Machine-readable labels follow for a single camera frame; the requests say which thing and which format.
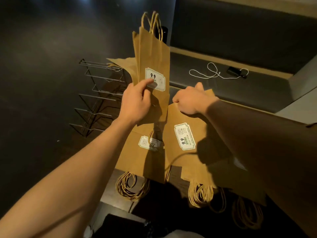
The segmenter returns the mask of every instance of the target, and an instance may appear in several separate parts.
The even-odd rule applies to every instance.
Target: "person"
[[[0,220],[0,237],[82,237],[129,133],[150,108],[152,82],[129,84],[118,118],[18,200]],[[317,234],[316,133],[207,96],[202,83],[178,91],[173,102],[185,114],[206,116],[268,195],[309,235]]]

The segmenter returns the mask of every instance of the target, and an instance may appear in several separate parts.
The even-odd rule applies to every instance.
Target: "person's left hand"
[[[136,125],[149,112],[151,106],[151,92],[146,89],[148,84],[153,83],[152,78],[142,80],[137,85],[128,85],[123,92],[121,110],[118,119],[123,119]]]

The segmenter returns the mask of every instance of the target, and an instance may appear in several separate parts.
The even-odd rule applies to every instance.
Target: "left forearm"
[[[81,234],[132,128],[133,124],[126,120],[115,120],[95,140],[30,189],[0,222],[0,230],[9,220],[19,223],[19,229],[8,230],[3,236],[29,237],[41,232],[44,236],[58,234],[59,237]]]

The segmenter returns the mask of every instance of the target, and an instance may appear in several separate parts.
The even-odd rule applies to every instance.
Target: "hand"
[[[178,103],[178,109],[185,114],[201,113],[205,115],[209,105],[219,100],[216,96],[208,96],[201,82],[195,87],[188,86],[176,93],[173,103]]]
[[[153,83],[152,78],[142,80],[137,85],[129,84],[123,92],[118,119],[136,125],[148,113],[151,106],[151,92],[146,88]]]

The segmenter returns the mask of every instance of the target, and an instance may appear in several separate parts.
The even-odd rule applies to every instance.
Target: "white cable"
[[[212,71],[212,70],[208,67],[208,65],[211,64],[211,63],[212,63],[212,65],[214,65],[214,67],[216,68],[216,71]],[[237,79],[237,78],[242,77],[242,76],[239,76],[239,77],[237,77],[237,78],[224,78],[223,76],[220,75],[220,72],[218,72],[218,69],[217,69],[216,65],[215,65],[213,62],[208,63],[208,64],[207,64],[207,68],[208,68],[209,71],[212,71],[212,72],[214,73],[214,75],[212,75],[212,76],[207,76],[207,75],[205,75],[205,74],[202,74],[202,73],[198,72],[198,71],[195,70],[195,69],[189,70],[189,74],[190,74],[191,76],[194,76],[194,77],[197,77],[197,78],[203,78],[203,79],[216,78],[216,77],[221,77],[221,78],[223,78],[223,79]],[[248,71],[248,73],[245,75],[245,76],[247,76],[247,75],[249,74],[249,70],[246,69],[246,68],[241,68],[240,71],[242,71],[242,69]],[[191,74],[191,71],[195,71],[195,72],[197,72],[197,73],[199,73],[199,74],[205,76],[205,78],[204,78],[204,77],[199,77],[199,76],[193,75],[193,74]]]

